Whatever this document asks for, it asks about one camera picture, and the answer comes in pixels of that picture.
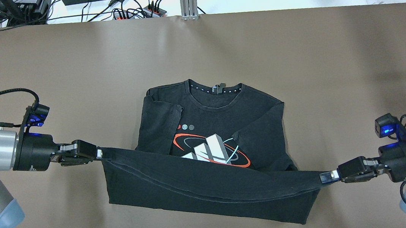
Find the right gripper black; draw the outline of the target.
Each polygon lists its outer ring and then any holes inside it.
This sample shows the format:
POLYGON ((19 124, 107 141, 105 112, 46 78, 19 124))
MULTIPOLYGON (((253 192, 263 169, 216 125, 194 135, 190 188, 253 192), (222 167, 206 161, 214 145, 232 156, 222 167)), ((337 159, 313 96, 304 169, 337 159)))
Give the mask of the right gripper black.
POLYGON ((366 182, 381 174, 387 174, 394 183, 406 181, 406 141, 381 146, 378 152, 377 159, 356 157, 337 169, 319 174, 322 184, 366 182))

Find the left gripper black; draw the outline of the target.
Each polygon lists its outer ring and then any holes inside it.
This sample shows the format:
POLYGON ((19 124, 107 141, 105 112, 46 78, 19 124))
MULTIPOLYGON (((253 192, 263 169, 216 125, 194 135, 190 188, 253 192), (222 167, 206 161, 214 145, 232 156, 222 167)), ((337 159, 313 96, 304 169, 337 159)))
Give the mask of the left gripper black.
POLYGON ((51 156, 58 152, 61 166, 85 165, 103 159, 102 149, 95 144, 76 139, 70 144, 58 145, 51 135, 24 133, 22 142, 17 146, 14 171, 46 171, 51 156))

